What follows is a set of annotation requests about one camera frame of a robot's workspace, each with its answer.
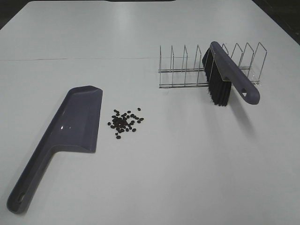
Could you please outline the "pile of coffee beans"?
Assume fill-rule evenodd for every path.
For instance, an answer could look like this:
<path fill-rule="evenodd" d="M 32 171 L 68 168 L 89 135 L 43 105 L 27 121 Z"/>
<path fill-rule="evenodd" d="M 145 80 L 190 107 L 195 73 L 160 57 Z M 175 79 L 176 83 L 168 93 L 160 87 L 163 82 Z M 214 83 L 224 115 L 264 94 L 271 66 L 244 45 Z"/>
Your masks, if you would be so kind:
<path fill-rule="evenodd" d="M 131 110 L 127 110 L 121 113 L 119 110 L 114 109 L 111 120 L 107 122 L 107 126 L 113 129 L 115 138 L 117 140 L 122 138 L 123 133 L 136 132 L 135 125 L 141 124 L 144 121 L 144 117 L 138 117 Z"/>

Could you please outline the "purple plastic dustpan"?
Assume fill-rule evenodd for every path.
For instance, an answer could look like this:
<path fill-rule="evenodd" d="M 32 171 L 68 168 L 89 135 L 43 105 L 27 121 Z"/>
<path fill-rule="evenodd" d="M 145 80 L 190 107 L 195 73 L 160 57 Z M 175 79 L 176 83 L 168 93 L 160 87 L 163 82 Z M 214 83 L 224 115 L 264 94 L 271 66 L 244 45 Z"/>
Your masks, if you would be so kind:
<path fill-rule="evenodd" d="M 95 153 L 103 91 L 94 86 L 68 91 L 7 199 L 7 209 L 24 213 L 57 152 Z"/>

